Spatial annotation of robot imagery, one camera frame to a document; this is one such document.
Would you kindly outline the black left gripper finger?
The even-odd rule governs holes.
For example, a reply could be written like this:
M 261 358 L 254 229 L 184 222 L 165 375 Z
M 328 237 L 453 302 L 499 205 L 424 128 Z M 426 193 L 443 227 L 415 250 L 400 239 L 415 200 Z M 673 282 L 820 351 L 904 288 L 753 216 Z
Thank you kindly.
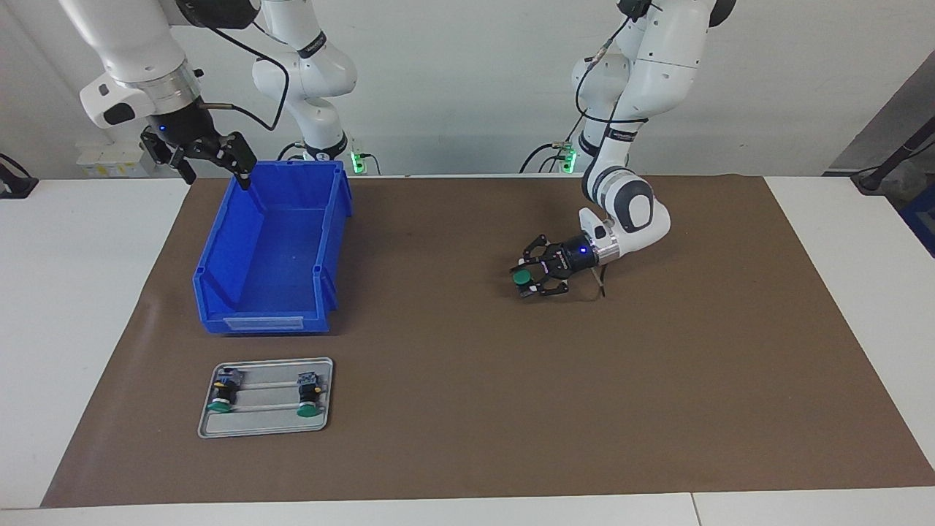
M 525 297 L 565 295 L 570 292 L 570 287 L 565 281 L 560 281 L 557 286 L 548 287 L 544 281 L 534 280 L 530 272 L 516 273 L 516 288 L 522 299 L 525 299 Z
M 527 244 L 527 247 L 523 250 L 523 254 L 519 259 L 519 267 L 526 267 L 530 265 L 545 265 L 548 266 L 554 261 L 559 260 L 559 256 L 563 253 L 564 247 L 562 243 L 552 243 L 545 235 L 538 235 L 535 237 L 532 242 Z

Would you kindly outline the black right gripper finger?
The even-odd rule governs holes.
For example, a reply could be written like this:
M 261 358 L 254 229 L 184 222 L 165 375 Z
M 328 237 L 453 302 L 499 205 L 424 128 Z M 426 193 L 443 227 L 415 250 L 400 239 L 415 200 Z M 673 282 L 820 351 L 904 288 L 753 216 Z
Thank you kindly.
M 197 175 L 183 149 L 171 149 L 153 130 L 143 130 L 140 133 L 140 141 L 155 164 L 167 164 L 188 186 L 196 182 Z
M 191 157 L 210 161 L 230 172 L 243 191 L 250 188 L 257 157 L 240 132 L 200 137 L 191 143 Z

